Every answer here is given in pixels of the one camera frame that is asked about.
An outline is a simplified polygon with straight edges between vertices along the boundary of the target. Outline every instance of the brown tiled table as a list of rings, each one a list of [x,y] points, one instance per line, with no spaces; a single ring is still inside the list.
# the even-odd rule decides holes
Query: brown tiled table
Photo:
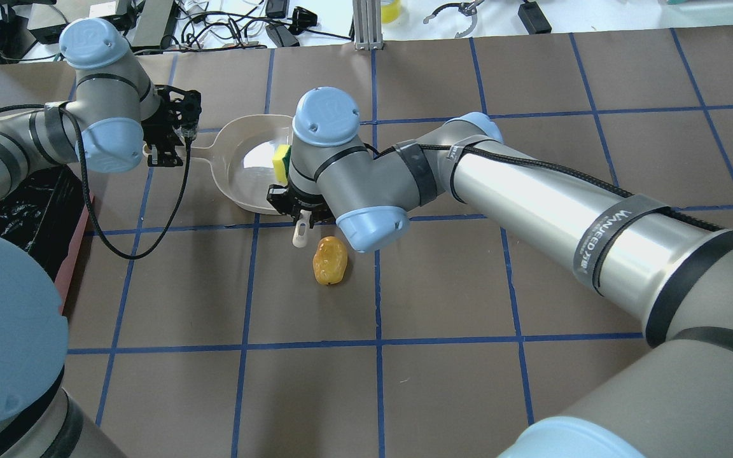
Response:
[[[513,148],[733,226],[733,27],[143,58],[226,122],[349,91],[385,148],[485,111]],[[66,99],[65,64],[0,67],[0,105]],[[159,233],[181,171],[94,176],[124,250]],[[65,384],[130,456],[494,456],[642,356],[637,321],[448,197],[410,233],[350,253],[320,287],[314,246],[248,214],[195,162],[157,252],[96,239],[76,267]],[[337,233],[323,226],[314,237]]]

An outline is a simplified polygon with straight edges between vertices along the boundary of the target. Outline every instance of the yellow mango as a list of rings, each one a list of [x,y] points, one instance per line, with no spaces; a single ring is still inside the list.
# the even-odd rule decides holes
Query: yellow mango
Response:
[[[313,273],[320,284],[336,284],[347,270],[347,247],[335,237],[324,237],[318,242],[313,257]]]

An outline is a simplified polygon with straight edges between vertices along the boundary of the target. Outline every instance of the light blue cap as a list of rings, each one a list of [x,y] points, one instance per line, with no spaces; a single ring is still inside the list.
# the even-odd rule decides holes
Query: light blue cap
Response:
[[[317,87],[299,99],[293,132],[317,147],[337,147],[358,134],[361,112],[353,98],[335,87]]]
[[[128,117],[110,117],[87,127],[84,151],[87,152],[87,169],[102,174],[114,174],[131,170],[143,157],[143,128]],[[75,153],[81,157],[78,145]]]
[[[0,421],[52,386],[67,356],[67,319],[55,285],[30,256],[0,238]]]
[[[367,253],[401,238],[409,230],[409,217],[400,207],[367,207],[346,212],[335,224],[355,251]]]
[[[61,54],[73,69],[93,70],[114,64],[129,51],[129,42],[104,18],[73,20],[59,38]]]
[[[448,124],[451,121],[470,122],[471,124],[481,128],[481,130],[492,139],[497,140],[500,143],[503,142],[503,133],[499,131],[497,125],[494,124],[494,122],[491,121],[491,118],[489,118],[485,113],[471,112],[463,116],[456,117],[455,119],[450,119],[449,121],[446,121],[445,124]]]
[[[524,430],[498,458],[645,458],[609,429],[574,417],[552,417]]]

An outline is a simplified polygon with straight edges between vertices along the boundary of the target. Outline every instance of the metal post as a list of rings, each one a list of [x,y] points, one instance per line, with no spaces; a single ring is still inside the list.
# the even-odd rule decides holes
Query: metal post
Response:
[[[353,0],[355,49],[384,49],[380,31],[380,0]]]

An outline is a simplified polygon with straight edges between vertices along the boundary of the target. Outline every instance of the yellow sponge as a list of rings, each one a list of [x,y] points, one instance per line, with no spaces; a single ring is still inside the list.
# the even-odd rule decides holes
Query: yellow sponge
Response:
[[[273,171],[276,181],[288,184],[288,167],[290,165],[290,145],[279,145],[273,154]]]

